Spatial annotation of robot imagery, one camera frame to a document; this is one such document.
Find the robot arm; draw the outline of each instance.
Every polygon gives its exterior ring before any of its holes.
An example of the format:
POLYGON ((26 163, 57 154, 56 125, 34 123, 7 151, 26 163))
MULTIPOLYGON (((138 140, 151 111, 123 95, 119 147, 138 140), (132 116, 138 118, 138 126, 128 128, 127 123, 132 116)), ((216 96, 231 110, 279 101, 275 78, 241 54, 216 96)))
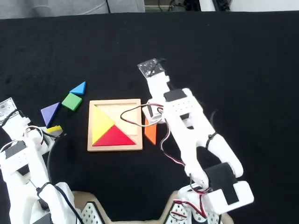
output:
POLYGON ((59 187, 74 206, 74 196, 65 182, 60 182, 57 185, 48 184, 40 191, 39 195, 36 191, 36 188, 41 188, 49 182, 42 154, 52 149, 55 140, 42 135, 42 130, 46 130, 44 127, 35 127, 33 130, 29 130, 30 120, 22 117, 16 111, 11 98, 0 105, 2 109, 0 114, 4 114, 0 125, 14 140, 0 151, 1 172, 3 180, 7 184, 10 199, 11 223, 40 223, 44 217, 51 219, 56 224, 75 223, 76 215, 56 189, 59 187), (25 166, 28 166, 29 172, 22 175, 19 170, 25 166), (42 208, 41 199, 46 202, 50 211, 42 208))
MULTIPOLYGON (((187 88, 170 90, 168 87, 170 79, 156 59, 143 62, 138 67, 146 78, 152 95, 148 103, 163 105, 162 114, 150 106, 144 107, 143 113, 149 123, 155 123, 162 118, 162 122, 168 125, 181 152, 186 175, 192 177, 194 186, 204 189, 211 187, 207 172, 197 161, 198 146, 206 147, 220 159, 222 164, 228 164, 228 169, 233 173, 231 188, 234 188, 238 201, 228 202, 222 189, 217 189, 203 196, 205 208, 221 214, 251 203, 253 195, 247 182, 234 183, 236 178, 243 175, 240 161, 224 138, 215 132, 192 92, 187 88)), ((227 169, 227 166, 218 166, 215 169, 227 169)), ((214 170, 210 172, 211 178, 218 172, 214 170)), ((181 198, 198 203, 198 197, 193 195, 194 192, 190 192, 190 186, 182 188, 179 193, 181 198)))

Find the wooden puzzle board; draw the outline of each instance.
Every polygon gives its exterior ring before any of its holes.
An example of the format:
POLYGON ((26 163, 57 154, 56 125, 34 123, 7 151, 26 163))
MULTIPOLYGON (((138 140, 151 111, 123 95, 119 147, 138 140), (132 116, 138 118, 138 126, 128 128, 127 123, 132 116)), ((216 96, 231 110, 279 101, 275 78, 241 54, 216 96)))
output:
MULTIPOLYGON (((88 121, 88 141, 87 150, 95 151, 122 151, 122 150, 141 150, 142 149, 142 127, 130 124, 120 118, 121 113, 141 105, 140 99, 114 99, 114 100, 92 100, 89 102, 89 121, 88 121), (103 111, 110 117, 115 125, 120 128, 136 145, 122 146, 93 146, 92 144, 92 120, 94 106, 103 111)), ((123 118, 141 124, 141 108, 129 111, 123 115, 123 118)))

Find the yellow triangle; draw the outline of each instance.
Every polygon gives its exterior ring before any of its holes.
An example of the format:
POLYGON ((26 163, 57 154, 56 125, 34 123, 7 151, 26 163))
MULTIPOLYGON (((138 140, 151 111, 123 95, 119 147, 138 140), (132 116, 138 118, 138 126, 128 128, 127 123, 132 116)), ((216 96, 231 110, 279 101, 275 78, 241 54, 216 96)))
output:
POLYGON ((93 108, 93 144, 102 137, 114 122, 96 106, 93 108))

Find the black cloth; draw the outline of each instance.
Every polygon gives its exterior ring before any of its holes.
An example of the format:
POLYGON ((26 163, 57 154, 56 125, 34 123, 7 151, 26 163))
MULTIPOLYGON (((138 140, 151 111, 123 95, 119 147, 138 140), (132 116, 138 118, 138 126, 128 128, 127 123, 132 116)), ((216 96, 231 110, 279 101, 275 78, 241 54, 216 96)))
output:
MULTIPOLYGON (((68 133, 53 151, 54 182, 95 194, 109 217, 158 219, 188 184, 183 167, 143 139, 143 150, 88 153, 88 104, 150 93, 137 64, 165 58, 176 88, 188 87, 214 114, 216 131, 244 168, 254 203, 235 223, 294 223, 297 215, 299 12, 106 14, 0 21, 0 101, 12 97, 42 126, 40 109, 86 81, 81 106, 63 106, 53 124, 68 133)), ((158 140, 166 133, 158 128, 158 140)), ((179 156, 173 139, 165 148, 179 156)), ((204 168, 218 163, 198 149, 204 168)), ((0 184, 1 223, 9 198, 0 184)))

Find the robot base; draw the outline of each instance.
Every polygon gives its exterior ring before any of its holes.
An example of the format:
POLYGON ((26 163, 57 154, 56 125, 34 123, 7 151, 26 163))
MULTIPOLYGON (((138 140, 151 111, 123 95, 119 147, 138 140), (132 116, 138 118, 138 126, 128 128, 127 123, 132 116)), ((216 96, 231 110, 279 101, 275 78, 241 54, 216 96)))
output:
MULTIPOLYGON (((168 199, 168 202, 165 206, 165 209, 161 217, 158 220, 113 222, 108 217, 104 208, 101 206, 100 202, 93 194, 87 192, 73 191, 75 197, 75 206, 76 208, 82 210, 83 222, 86 224, 187 224, 186 218, 171 214, 171 211, 182 212, 182 214, 185 212, 187 214, 186 210, 181 205, 173 203, 173 200, 178 198, 177 193, 177 191, 174 191, 172 193, 172 195, 168 199)), ((199 214, 193 213, 192 223, 218 224, 218 216, 216 214, 207 212, 207 215, 208 221, 206 222, 206 219, 200 217, 199 214)), ((222 215, 221 223, 234 224, 232 218, 227 213, 222 215)))

